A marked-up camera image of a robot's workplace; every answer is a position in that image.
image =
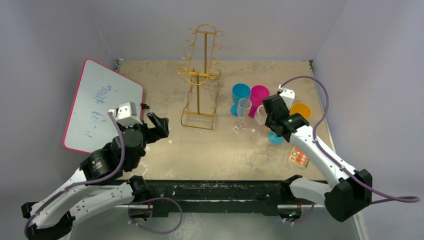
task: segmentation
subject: clear wine glass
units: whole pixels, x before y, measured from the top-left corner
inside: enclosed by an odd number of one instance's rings
[[[232,124],[232,129],[236,133],[244,133],[247,129],[246,119],[249,117],[249,112],[252,107],[252,102],[248,98],[241,98],[237,104],[238,120]]]
[[[262,134],[263,125],[267,120],[267,112],[265,111],[264,105],[260,105],[254,112],[254,119],[257,124],[252,127],[251,132],[256,135]]]

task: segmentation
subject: table surface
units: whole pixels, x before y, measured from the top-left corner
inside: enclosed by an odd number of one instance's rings
[[[196,64],[198,69],[203,68],[200,62]],[[141,175],[146,179],[168,180],[285,180],[293,175],[302,175],[311,180],[324,180],[312,162],[306,169],[289,163],[293,145],[285,141],[281,145],[269,143],[269,129],[265,126],[260,128],[261,135],[250,129],[236,133],[232,127],[238,120],[230,113],[235,84],[264,85],[273,94],[279,84],[290,78],[311,76],[312,70],[307,61],[221,61],[214,66],[215,72],[221,71],[221,79],[213,130],[181,125],[180,118],[191,85],[177,70],[186,66],[186,61],[126,60],[122,63],[120,73],[142,84],[145,89],[143,102],[150,106],[143,113],[147,124],[152,126],[146,113],[155,112],[159,117],[169,118],[170,132],[168,138],[149,144],[138,167],[124,173],[122,178]],[[295,103],[310,106],[312,116],[308,121],[314,126],[323,112],[315,83],[301,78],[286,87],[294,90]],[[200,111],[213,113],[217,81],[211,79],[199,88]],[[196,87],[192,91],[189,110],[196,111]],[[188,124],[207,126],[210,118],[190,116],[183,120]],[[253,120],[247,124],[250,127],[255,125]],[[324,122],[318,127],[317,134],[332,147]]]

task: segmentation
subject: gray wall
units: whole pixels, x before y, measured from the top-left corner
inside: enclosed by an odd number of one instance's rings
[[[113,64],[82,1],[0,1],[2,239],[24,239],[21,204],[45,198],[85,157],[61,144],[85,58]]]
[[[116,58],[176,60],[189,28],[224,31],[216,56],[237,60],[313,59],[347,0],[88,0]]]
[[[395,196],[424,197],[423,23],[422,0],[350,0],[315,58],[337,153]],[[423,209],[368,207],[371,239],[424,239]]]

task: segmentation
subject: metal rack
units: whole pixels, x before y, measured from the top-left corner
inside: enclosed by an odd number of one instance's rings
[[[206,27],[212,28],[213,31],[201,30],[201,29],[204,29]],[[211,72],[211,66],[217,65],[218,64],[217,60],[220,60],[219,57],[213,56],[214,50],[219,50],[222,47],[221,43],[215,42],[215,38],[216,37],[222,37],[224,32],[223,31],[217,31],[216,28],[211,24],[202,24],[202,25],[199,25],[196,29],[191,27],[191,28],[189,28],[188,32],[190,34],[194,34],[194,40],[187,39],[186,42],[185,42],[185,44],[187,46],[192,47],[191,53],[184,53],[182,55],[182,59],[185,60],[185,61],[188,61],[188,66],[187,67],[180,67],[179,70],[178,70],[178,74],[185,75],[185,78],[190,83],[190,90],[187,92],[187,103],[185,104],[185,107],[182,110],[182,114],[181,114],[181,125],[183,125],[185,127],[212,130],[213,127],[214,127],[215,113],[217,111],[218,94],[220,92],[221,72],[219,72],[219,73],[217,73],[215,71]],[[189,69],[191,69],[191,66],[192,66],[192,57],[193,57],[193,54],[195,52],[196,40],[197,40],[199,34],[204,35],[204,70],[203,70],[203,72],[199,72],[199,71],[196,71],[194,68],[192,68],[192,71],[189,71]],[[212,45],[211,45],[212,47],[211,47],[211,50],[210,50],[209,64],[208,64],[208,35],[213,36]],[[204,113],[204,112],[201,112],[201,110],[200,110],[200,86],[204,85],[206,82],[208,82],[208,80],[216,80],[217,81],[215,104],[214,104],[212,114]],[[192,91],[193,86],[196,86],[197,111],[188,111],[187,108],[189,107],[189,104],[190,104],[190,97],[191,97],[191,94],[193,93],[193,91]],[[203,117],[211,118],[211,125],[210,125],[210,127],[203,127],[203,126],[184,124],[183,123],[184,114],[197,115],[197,116],[203,116]]]

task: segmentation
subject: cup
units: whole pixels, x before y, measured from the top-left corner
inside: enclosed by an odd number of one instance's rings
[[[268,133],[268,141],[274,145],[280,145],[284,142],[284,137],[277,136],[277,134],[273,131]]]
[[[237,83],[232,87],[232,101],[234,105],[231,107],[231,114],[237,117],[237,104],[240,99],[248,99],[251,95],[251,88],[244,83]]]
[[[256,85],[252,87],[250,94],[250,101],[252,102],[252,107],[249,112],[249,117],[254,118],[256,109],[262,105],[262,100],[270,96],[270,91],[266,86]]]
[[[296,102],[293,104],[293,106],[291,106],[290,115],[292,114],[300,114],[305,119],[308,119],[312,116],[312,110],[308,105],[301,102]]]

